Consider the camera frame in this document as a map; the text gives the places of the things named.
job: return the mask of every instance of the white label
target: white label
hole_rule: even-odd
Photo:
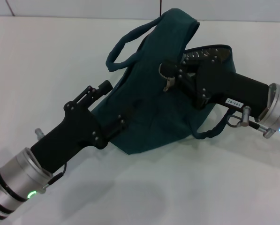
[[[242,106],[243,106],[243,103],[237,102],[237,101],[232,100],[230,98],[226,99],[225,103],[233,105],[233,106],[238,107],[238,108],[242,108]]]

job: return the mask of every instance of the green led light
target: green led light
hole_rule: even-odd
[[[33,197],[37,192],[36,191],[32,191],[27,195],[27,198],[31,198]]]

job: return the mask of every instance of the teal bag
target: teal bag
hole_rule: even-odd
[[[133,41],[152,27],[154,30],[143,40],[137,52],[126,61],[114,63],[127,42]],[[203,110],[195,109],[185,94],[177,89],[164,92],[166,80],[159,74],[164,60],[180,62],[187,43],[194,36],[199,22],[180,9],[171,9],[158,19],[140,26],[118,42],[110,52],[106,66],[109,71],[127,68],[113,91],[92,111],[102,126],[115,120],[132,108],[128,128],[111,140],[127,154],[140,153],[193,135],[197,139],[214,137],[224,129],[228,110],[212,130],[198,133],[214,104]],[[230,56],[223,62],[235,72]]]

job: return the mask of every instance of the bag handle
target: bag handle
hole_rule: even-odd
[[[137,38],[139,38],[140,36],[142,36],[144,33],[146,33],[147,31],[149,31],[152,27],[156,26],[162,19],[163,16],[166,13],[164,13],[162,16],[160,16],[159,18],[144,24],[140,27],[135,28],[134,30],[132,30],[131,32],[129,32],[128,34],[126,34],[125,36],[123,36],[120,41],[115,45],[115,47],[113,48],[113,50],[109,53],[107,59],[106,59],[106,66],[108,68],[108,70],[110,72],[116,71],[118,69],[123,69],[126,67],[131,66],[132,64],[134,64],[135,62],[137,62],[142,54],[142,51],[139,50],[136,53],[132,54],[127,60],[125,60],[124,62],[120,62],[120,63],[115,63],[115,60],[118,58],[118,56],[120,55],[122,49],[124,48],[125,44],[128,42],[131,42]]]
[[[202,133],[198,133],[197,132],[198,128],[195,126],[192,126],[191,123],[189,123],[190,128],[192,130],[193,137],[195,137],[196,139],[205,139],[207,137],[212,138],[212,137],[219,135],[225,128],[225,125],[227,124],[227,117],[234,113],[235,113],[235,109],[228,109],[226,114],[223,116],[222,120],[220,120],[220,122],[212,130],[208,130],[208,131],[205,131]]]

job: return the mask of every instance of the white table surface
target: white table surface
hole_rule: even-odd
[[[0,166],[49,132],[87,85],[116,84],[105,60],[143,20],[0,17]],[[119,61],[141,39],[128,44]],[[280,84],[280,23],[201,22],[189,47],[230,45],[237,72]],[[202,130],[223,116],[216,107]],[[3,225],[280,225],[280,134],[226,128],[138,155],[88,147]]]

